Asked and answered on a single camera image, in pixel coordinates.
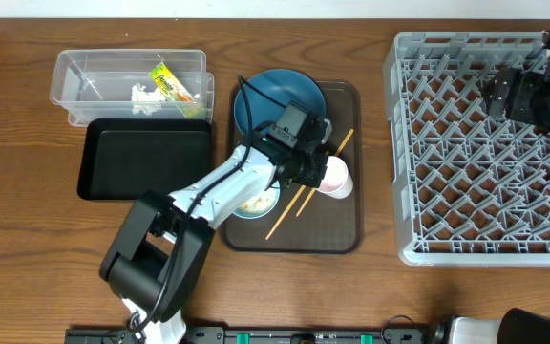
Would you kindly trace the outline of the yellow green snack wrapper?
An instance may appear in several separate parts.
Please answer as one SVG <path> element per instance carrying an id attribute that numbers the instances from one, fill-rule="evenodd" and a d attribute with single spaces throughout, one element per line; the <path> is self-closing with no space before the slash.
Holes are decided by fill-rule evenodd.
<path id="1" fill-rule="evenodd" d="M 186 118 L 199 119 L 203 115 L 204 106 L 198 103 L 198 98 L 188 91 L 163 62 L 152 69 L 150 77 L 167 101 L 182 103 L 181 111 Z"/>

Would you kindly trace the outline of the pink plastic cup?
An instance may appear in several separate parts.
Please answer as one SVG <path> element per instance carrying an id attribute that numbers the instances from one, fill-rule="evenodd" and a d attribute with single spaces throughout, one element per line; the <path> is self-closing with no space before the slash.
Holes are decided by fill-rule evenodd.
<path id="1" fill-rule="evenodd" d="M 336 156 L 329 156 L 325 176 L 317 191 L 333 199 L 345 199 L 352 190 L 353 180 L 346 163 Z"/>

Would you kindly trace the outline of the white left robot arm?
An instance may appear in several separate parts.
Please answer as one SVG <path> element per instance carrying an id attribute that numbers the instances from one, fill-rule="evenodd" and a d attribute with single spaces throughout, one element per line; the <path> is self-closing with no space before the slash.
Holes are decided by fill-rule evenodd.
<path id="1" fill-rule="evenodd" d="M 274 183 L 318 186 L 327 169 L 323 143 L 256 135 L 199 181 L 167 195 L 149 191 L 133 203 L 99 267 L 100 278 L 131 313 L 131 339 L 181 342 L 186 333 L 181 309 L 216 229 Z"/>

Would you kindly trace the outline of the white tissue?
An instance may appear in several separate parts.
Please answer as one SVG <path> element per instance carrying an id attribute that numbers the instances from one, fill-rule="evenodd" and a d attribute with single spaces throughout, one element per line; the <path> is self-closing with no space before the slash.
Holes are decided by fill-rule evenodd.
<path id="1" fill-rule="evenodd" d="M 139 83 L 132 87 L 131 101 L 133 105 L 132 113 L 134 115 L 142 113 L 145 116 L 152 116 L 162 108 L 162 103 L 166 100 L 167 98 L 159 89 L 146 92 L 145 86 Z"/>

